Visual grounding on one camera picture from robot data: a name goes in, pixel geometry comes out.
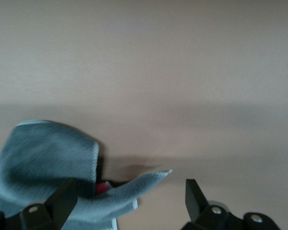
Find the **towel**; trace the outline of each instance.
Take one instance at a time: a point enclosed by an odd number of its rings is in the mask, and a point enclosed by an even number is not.
[[[0,211],[12,216],[47,199],[67,177],[77,178],[78,202],[63,230],[116,230],[116,218],[137,208],[137,198],[171,170],[150,172],[96,195],[99,145],[88,135],[51,121],[25,121],[0,155]]]

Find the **folded cloth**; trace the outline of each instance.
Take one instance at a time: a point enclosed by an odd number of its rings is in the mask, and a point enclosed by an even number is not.
[[[116,218],[137,208],[136,199],[170,172],[150,172],[96,194],[99,145],[51,121],[21,122],[0,155],[0,210],[11,216],[47,199],[67,177],[77,178],[78,202],[62,229],[116,230]]]

